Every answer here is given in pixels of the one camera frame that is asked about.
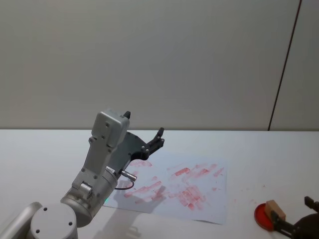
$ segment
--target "white wall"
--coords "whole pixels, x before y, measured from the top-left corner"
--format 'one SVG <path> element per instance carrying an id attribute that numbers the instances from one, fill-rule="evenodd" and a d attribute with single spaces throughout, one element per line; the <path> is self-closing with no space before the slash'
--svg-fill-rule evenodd
<path id="1" fill-rule="evenodd" d="M 298 0 L 2 0 L 0 127 L 267 129 Z"/>
<path id="2" fill-rule="evenodd" d="M 318 0 L 303 0 L 271 130 L 319 130 Z"/>

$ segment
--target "gray robot arm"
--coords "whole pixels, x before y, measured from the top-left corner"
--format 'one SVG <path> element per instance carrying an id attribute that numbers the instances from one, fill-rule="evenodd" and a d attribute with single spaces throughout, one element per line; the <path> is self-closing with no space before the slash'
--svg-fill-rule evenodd
<path id="1" fill-rule="evenodd" d="M 130 162 L 147 160 L 163 147 L 163 128 L 148 143 L 127 132 L 130 115 L 112 110 L 98 113 L 84 165 L 61 203 L 31 204 L 0 232 L 0 239 L 77 239 L 77 228 L 92 221 L 120 176 L 136 180 L 125 171 Z"/>

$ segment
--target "wooden block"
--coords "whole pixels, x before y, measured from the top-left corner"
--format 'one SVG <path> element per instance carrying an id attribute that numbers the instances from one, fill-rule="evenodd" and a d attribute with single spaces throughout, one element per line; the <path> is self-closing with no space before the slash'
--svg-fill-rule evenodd
<path id="1" fill-rule="evenodd" d="M 265 213 L 268 216 L 268 218 L 271 220 L 271 211 L 275 211 L 279 218 L 282 220 L 286 220 L 286 214 L 283 210 L 278 206 L 278 204 L 275 202 L 275 200 L 270 200 L 266 202 L 265 206 Z"/>

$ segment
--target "cable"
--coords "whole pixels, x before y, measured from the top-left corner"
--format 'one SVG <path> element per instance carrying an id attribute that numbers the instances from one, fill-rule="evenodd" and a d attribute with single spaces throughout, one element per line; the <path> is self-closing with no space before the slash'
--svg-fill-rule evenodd
<path id="1" fill-rule="evenodd" d="M 127 188 L 115 188 L 114 190 L 128 190 L 134 187 L 134 181 L 131 180 L 132 185 L 130 187 Z"/>

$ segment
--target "white table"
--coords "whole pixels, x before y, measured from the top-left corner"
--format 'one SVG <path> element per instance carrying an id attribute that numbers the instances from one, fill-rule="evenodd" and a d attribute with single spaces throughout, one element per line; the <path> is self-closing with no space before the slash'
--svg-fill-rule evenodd
<path id="1" fill-rule="evenodd" d="M 150 140 L 155 131 L 132 131 Z M 0 130 L 0 223 L 31 202 L 59 202 L 84 163 L 89 130 Z M 223 158 L 228 163 L 225 225 L 103 207 L 80 239 L 286 238 L 254 221 L 256 206 L 275 199 L 287 221 L 319 200 L 319 132 L 166 131 L 161 150 Z"/>

